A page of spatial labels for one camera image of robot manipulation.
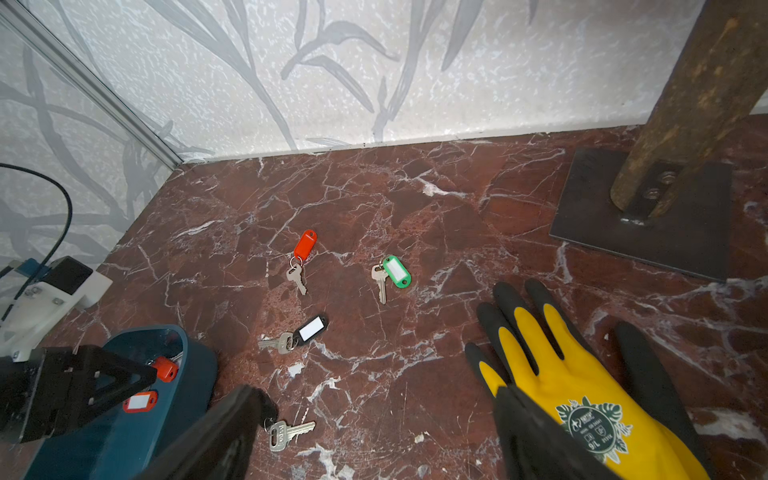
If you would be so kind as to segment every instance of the patterned wallpaper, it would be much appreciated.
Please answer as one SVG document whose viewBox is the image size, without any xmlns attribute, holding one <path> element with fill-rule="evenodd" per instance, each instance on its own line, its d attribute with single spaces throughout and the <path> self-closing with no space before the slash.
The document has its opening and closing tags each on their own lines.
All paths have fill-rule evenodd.
<svg viewBox="0 0 768 480">
<path fill-rule="evenodd" d="M 185 160 L 642 123 L 701 4 L 29 2 Z"/>
<path fill-rule="evenodd" d="M 99 265 L 170 170 L 0 22 L 0 162 L 47 174 L 69 192 L 74 216 L 54 259 Z M 42 260 L 61 233 L 56 187 L 0 169 L 0 265 Z M 0 304 L 21 286 L 0 280 Z"/>
</svg>

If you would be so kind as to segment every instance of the wooden pole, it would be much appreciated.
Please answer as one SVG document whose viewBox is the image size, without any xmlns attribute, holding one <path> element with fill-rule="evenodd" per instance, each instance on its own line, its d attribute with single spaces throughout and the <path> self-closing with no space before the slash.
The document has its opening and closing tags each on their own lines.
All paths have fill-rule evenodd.
<svg viewBox="0 0 768 480">
<path fill-rule="evenodd" d="M 664 214 L 768 88 L 768 0 L 707 0 L 648 123 L 611 187 L 626 210 L 659 160 L 685 164 L 650 213 Z"/>
</svg>

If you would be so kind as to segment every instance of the metal key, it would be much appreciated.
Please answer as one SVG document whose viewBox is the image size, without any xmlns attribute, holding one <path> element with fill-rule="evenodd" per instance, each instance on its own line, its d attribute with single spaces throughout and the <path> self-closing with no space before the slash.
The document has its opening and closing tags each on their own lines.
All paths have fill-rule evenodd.
<svg viewBox="0 0 768 480">
<path fill-rule="evenodd" d="M 288 280 L 294 282 L 302 295 L 306 295 L 306 287 L 301 280 L 301 265 L 292 266 L 288 269 Z"/>
<path fill-rule="evenodd" d="M 285 420 L 275 422 L 270 427 L 270 450 L 280 452 L 286 448 L 293 437 L 314 429 L 315 422 L 307 422 L 295 427 L 289 427 Z"/>
<path fill-rule="evenodd" d="M 384 270 L 384 267 L 374 265 L 371 269 L 371 277 L 379 284 L 379 302 L 384 305 L 386 303 L 386 279 L 389 274 Z"/>
<path fill-rule="evenodd" d="M 291 332 L 285 332 L 277 339 L 260 340 L 260 349 L 277 349 L 278 353 L 283 355 L 289 353 L 296 346 L 296 342 L 293 341 L 293 334 Z"/>
</svg>

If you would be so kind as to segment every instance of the white bracket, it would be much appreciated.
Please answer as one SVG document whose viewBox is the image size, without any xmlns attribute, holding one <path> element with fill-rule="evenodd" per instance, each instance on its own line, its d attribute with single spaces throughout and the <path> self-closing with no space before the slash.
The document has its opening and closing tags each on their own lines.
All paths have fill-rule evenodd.
<svg viewBox="0 0 768 480">
<path fill-rule="evenodd" d="M 84 310 L 94 305 L 111 284 L 112 280 L 94 271 L 73 295 L 46 282 L 28 286 L 0 325 L 0 357 L 26 362 L 31 351 L 73 307 Z"/>
</svg>

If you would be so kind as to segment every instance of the bolt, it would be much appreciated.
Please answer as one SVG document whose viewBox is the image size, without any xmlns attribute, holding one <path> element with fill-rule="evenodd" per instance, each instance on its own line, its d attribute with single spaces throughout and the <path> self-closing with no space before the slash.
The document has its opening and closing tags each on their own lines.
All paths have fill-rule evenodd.
<svg viewBox="0 0 768 480">
<path fill-rule="evenodd" d="M 677 179 L 677 174 L 671 170 L 662 172 L 659 175 L 659 181 L 664 185 L 671 185 Z"/>
<path fill-rule="evenodd" d="M 658 188 L 649 188 L 643 192 L 643 198 L 647 198 L 648 200 L 658 200 L 659 197 L 661 197 L 661 190 Z"/>
</svg>

